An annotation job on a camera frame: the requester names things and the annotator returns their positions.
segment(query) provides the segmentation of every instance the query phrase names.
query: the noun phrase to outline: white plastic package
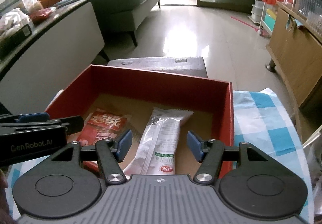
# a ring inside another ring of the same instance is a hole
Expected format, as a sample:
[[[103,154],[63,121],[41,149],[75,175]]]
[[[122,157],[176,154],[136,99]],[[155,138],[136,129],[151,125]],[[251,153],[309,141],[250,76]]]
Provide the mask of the white plastic package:
[[[127,179],[132,174],[173,175],[174,153],[180,126],[193,114],[187,110],[154,108],[143,132],[135,158],[124,169]]]
[[[0,18],[0,41],[21,29],[30,21],[30,17],[24,14],[19,8],[5,13]]]
[[[29,14],[43,9],[42,4],[38,0],[22,0],[22,2]]]

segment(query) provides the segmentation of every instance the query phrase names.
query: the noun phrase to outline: blue checkered cloth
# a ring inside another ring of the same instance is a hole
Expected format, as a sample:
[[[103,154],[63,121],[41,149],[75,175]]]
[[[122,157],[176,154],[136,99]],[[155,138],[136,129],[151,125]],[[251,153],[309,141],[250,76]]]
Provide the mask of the blue checkered cloth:
[[[261,92],[234,91],[235,142],[247,141],[276,159],[299,175],[308,187],[308,199],[301,217],[313,224],[314,205],[312,186],[306,158],[300,139],[285,108],[276,94],[265,89]],[[9,188],[6,189],[10,213],[14,219],[20,217],[12,197],[12,187],[18,177],[34,167],[46,157],[18,163],[12,166]]]

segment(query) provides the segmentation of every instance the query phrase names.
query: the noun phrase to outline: cardboard bottom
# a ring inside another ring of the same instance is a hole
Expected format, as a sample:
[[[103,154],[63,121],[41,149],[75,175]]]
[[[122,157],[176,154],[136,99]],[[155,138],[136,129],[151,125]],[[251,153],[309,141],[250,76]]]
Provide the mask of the cardboard bottom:
[[[140,142],[140,137],[144,132],[154,107],[161,109],[177,109],[177,107],[173,106],[165,106],[126,97],[101,94],[84,114],[83,118],[86,119],[90,113],[96,110],[96,108],[105,109],[113,114],[131,115],[130,125],[131,128],[134,129],[135,134],[128,154],[126,155],[124,161],[120,163],[121,169],[125,169],[125,167],[135,157]],[[193,112],[194,114],[181,127],[180,138],[176,153],[174,155],[175,174],[190,174],[192,177],[197,172],[200,164],[195,160],[191,151],[187,147],[186,137],[188,131],[194,131],[205,140],[217,138],[217,136],[211,136],[213,114],[194,110]],[[70,136],[68,141],[75,140],[77,135],[74,134]]]

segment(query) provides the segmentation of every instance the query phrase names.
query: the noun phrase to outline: yellow item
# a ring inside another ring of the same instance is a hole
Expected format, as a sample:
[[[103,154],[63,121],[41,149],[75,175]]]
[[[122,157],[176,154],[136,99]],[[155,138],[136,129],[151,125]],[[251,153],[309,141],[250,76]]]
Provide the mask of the yellow item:
[[[271,9],[268,9],[267,11],[266,11],[266,13],[273,19],[273,20],[276,20],[276,13],[273,11],[273,10],[271,10]]]

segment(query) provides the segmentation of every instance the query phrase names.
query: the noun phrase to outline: sofa leg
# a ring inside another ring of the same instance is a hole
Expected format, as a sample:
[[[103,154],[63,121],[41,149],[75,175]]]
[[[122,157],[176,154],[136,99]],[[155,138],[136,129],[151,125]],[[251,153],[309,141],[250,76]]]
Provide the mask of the sofa leg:
[[[134,44],[134,46],[136,46],[136,47],[137,47],[137,41],[136,41],[136,37],[135,37],[135,33],[134,33],[134,31],[129,31],[128,33],[131,35],[131,38],[132,38],[132,40],[133,40],[133,44]]]
[[[103,59],[105,59],[107,62],[109,62],[109,57],[103,49],[99,52],[99,56],[101,56]]]

